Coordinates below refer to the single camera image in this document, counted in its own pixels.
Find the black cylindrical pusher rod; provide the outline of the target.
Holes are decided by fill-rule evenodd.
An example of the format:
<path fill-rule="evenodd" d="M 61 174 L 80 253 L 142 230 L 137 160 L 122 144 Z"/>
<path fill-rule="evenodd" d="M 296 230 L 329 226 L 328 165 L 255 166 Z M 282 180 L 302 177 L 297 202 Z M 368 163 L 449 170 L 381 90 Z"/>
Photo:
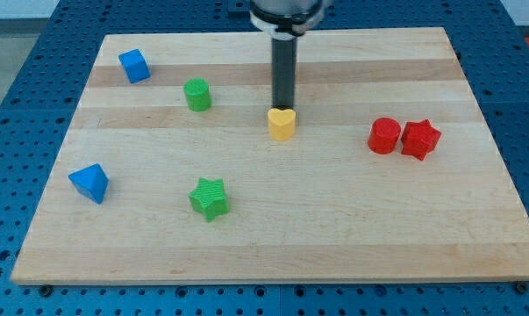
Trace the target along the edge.
<path fill-rule="evenodd" d="M 271 41 L 272 107 L 293 109 L 295 103 L 297 39 Z"/>

